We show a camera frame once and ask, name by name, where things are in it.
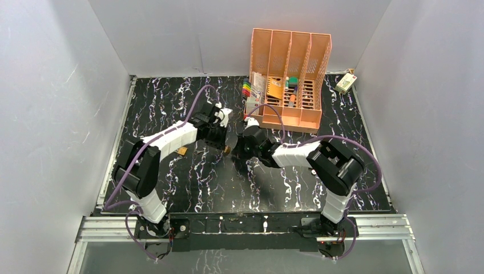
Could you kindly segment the brass padlock with keys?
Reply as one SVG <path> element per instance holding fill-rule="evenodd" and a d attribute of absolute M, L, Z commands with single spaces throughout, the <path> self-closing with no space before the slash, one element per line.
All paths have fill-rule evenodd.
<path fill-rule="evenodd" d="M 181 156 L 186 156 L 187 151 L 188 151 L 188 148 L 187 148 L 187 147 L 180 147 L 180 148 L 177 150 L 177 154 L 179 154 L 179 155 L 181 155 Z"/>

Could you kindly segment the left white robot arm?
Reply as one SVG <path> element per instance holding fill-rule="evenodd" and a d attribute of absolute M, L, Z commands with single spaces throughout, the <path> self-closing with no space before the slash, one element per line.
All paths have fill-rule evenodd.
<path fill-rule="evenodd" d="M 157 135 L 125 141 L 112 178 L 128 193 L 139 221 L 151 236 L 166 237 L 171 228 L 167 206 L 156 191 L 160 162 L 199 140 L 212 148 L 227 150 L 227 125 L 232 114 L 221 103 L 205 102 L 188 120 L 180 120 Z"/>

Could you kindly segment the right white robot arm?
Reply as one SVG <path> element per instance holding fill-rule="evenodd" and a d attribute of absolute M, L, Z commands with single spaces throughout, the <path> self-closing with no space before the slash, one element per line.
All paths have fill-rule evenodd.
<path fill-rule="evenodd" d="M 364 163 L 333 138 L 306 144 L 276 142 L 259 126 L 249 126 L 237 137 L 233 154 L 258 159 L 270 168 L 305 167 L 316 173 L 327 190 L 316 232 L 337 236 L 344 229 L 344 215 L 351 194 L 363 173 Z"/>

